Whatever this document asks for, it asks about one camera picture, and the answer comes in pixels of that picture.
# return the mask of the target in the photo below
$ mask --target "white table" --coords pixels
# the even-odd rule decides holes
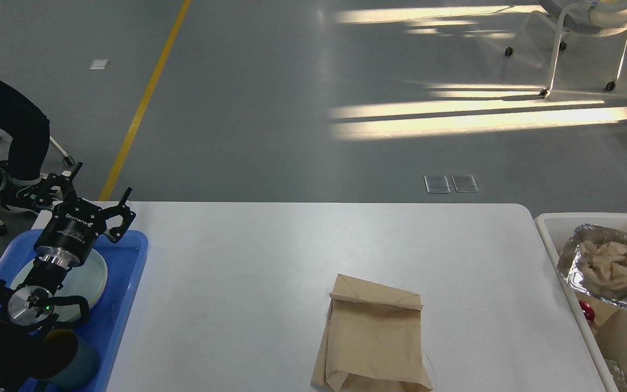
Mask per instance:
[[[522,206],[130,205],[150,250],[109,391],[313,390],[338,273],[421,294],[438,392],[604,390]]]

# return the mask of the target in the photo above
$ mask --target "brown paper bag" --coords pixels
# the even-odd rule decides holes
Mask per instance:
[[[335,392],[429,392],[420,295],[338,275],[311,383]]]

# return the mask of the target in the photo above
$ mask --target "red object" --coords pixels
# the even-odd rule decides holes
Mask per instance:
[[[593,323],[595,314],[592,306],[589,306],[589,303],[586,303],[585,301],[580,301],[580,308],[582,308],[582,313],[584,313],[587,322]]]

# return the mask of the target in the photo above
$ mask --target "small white tag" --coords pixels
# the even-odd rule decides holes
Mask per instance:
[[[90,70],[104,70],[110,60],[94,60],[89,67]]]

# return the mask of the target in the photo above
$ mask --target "white plate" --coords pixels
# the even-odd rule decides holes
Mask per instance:
[[[16,278],[11,282],[10,287],[15,289],[23,283],[32,268],[33,260],[20,270]],[[89,258],[87,258],[83,266],[72,268],[67,273],[67,277],[62,282],[62,289],[55,293],[55,296],[83,296],[89,301],[90,309],[94,307],[100,296],[103,295],[107,281],[108,266],[105,263],[105,259],[95,249],[92,249]],[[79,307],[76,305],[57,306],[54,311],[59,315],[59,320],[62,322],[74,321],[81,315]]]

